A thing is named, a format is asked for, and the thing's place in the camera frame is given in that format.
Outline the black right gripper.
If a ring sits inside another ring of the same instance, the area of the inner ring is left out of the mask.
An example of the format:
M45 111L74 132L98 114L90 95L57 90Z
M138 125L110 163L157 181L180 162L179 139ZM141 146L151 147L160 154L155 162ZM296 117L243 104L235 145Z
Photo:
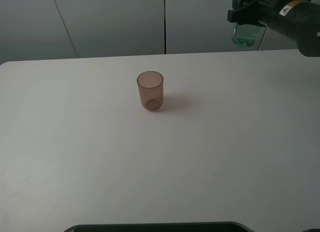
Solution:
M275 0L232 0L227 21L238 25L274 27Z

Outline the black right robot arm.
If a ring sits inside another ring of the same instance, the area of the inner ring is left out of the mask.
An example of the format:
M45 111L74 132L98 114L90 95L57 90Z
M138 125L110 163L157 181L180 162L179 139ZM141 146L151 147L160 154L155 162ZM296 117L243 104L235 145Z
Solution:
M232 0L227 20L267 27L293 40L302 55L320 56L320 5L311 0Z

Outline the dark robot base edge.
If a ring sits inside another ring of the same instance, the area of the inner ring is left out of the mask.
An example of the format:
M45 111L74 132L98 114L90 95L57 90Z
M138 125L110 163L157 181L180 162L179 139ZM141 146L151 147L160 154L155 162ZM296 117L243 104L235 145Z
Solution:
M187 222L75 225L67 232L250 232L237 222Z

